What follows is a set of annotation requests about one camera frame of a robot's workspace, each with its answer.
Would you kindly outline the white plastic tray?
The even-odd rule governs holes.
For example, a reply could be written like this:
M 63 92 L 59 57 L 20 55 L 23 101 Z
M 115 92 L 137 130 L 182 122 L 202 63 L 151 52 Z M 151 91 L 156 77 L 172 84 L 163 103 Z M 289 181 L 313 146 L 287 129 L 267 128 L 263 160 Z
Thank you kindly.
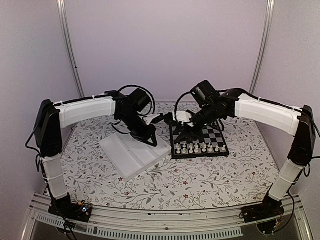
M 167 157 L 172 147 L 159 136 L 157 146 L 137 141 L 130 135 L 114 133 L 99 142 L 124 181 L 130 181 Z

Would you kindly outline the black and silver chessboard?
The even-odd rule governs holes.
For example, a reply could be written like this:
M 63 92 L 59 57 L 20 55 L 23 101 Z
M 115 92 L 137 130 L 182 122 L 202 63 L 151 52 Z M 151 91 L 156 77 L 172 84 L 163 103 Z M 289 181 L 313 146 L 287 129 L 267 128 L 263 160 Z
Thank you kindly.
M 229 156 L 230 152 L 227 147 L 226 141 L 221 131 L 213 129 L 209 126 L 205 126 L 201 130 L 202 138 L 198 138 L 197 140 L 187 140 L 187 141 L 174 141 L 173 139 L 173 128 L 176 126 L 169 125 L 169 133 L 170 133 L 170 144 L 171 144 L 171 157 L 172 159 L 193 159 L 193 158 L 202 158 L 202 157 L 224 157 Z M 201 143 L 205 142 L 205 146 L 207 147 L 208 143 L 212 144 L 213 152 L 202 152 Z M 180 144 L 181 154 L 176 154 L 176 143 Z M 186 143 L 186 153 L 182 153 L 183 144 Z M 194 143 L 198 143 L 199 153 L 195 153 Z M 189 144 L 193 144 L 193 154 L 189 154 Z M 219 152 L 215 152 L 215 148 L 219 147 Z

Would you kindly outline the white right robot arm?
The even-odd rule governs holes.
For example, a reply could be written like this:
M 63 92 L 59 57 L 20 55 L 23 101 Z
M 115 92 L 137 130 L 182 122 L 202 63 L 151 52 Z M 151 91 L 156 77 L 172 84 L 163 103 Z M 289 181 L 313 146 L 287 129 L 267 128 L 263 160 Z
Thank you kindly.
M 173 120 L 183 125 L 181 138 L 193 137 L 205 126 L 226 118 L 258 123 L 272 156 L 281 168 L 266 200 L 259 206 L 262 218 L 278 210 L 278 203 L 312 160 L 316 137 L 320 134 L 309 105 L 289 106 L 252 95 L 241 88 L 216 90 L 208 80 L 187 92 L 197 102 L 197 113 L 174 109 Z

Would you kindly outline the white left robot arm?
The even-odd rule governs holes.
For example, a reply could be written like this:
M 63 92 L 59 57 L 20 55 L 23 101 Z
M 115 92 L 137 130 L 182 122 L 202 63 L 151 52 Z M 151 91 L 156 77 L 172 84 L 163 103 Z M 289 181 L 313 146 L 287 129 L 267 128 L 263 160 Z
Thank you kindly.
M 64 130 L 79 122 L 99 117 L 114 117 L 128 129 L 135 140 L 149 146 L 157 146 L 156 127 L 143 120 L 142 111 L 150 105 L 149 113 L 155 112 L 155 98 L 144 87 L 133 85 L 134 91 L 128 95 L 119 90 L 110 90 L 102 94 L 53 102 L 45 99 L 40 104 L 35 124 L 30 135 L 35 139 L 32 147 L 27 140 L 25 147 L 37 152 L 40 168 L 50 197 L 56 201 L 55 209 L 63 216 L 74 213 L 74 205 L 68 201 L 69 194 L 64 181 L 61 165 L 62 153 L 66 145 Z

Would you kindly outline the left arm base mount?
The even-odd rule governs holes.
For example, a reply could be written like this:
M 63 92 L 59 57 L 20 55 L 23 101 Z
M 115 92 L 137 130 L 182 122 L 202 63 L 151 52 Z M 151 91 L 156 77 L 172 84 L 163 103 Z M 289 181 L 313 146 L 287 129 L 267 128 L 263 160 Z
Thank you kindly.
M 72 202 L 68 193 L 67 196 L 61 199 L 55 199 L 51 196 L 48 212 L 65 219 L 88 223 L 92 214 L 92 207 L 93 205 L 85 200 Z

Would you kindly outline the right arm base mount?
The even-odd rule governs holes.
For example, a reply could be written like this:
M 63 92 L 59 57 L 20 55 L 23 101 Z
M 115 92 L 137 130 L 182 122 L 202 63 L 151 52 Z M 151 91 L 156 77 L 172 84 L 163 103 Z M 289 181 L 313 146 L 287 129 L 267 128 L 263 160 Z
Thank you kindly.
M 239 218 L 245 223 L 256 222 L 259 232 L 269 235 L 277 230 L 284 213 L 282 201 L 276 201 L 266 195 L 262 203 L 242 207 Z

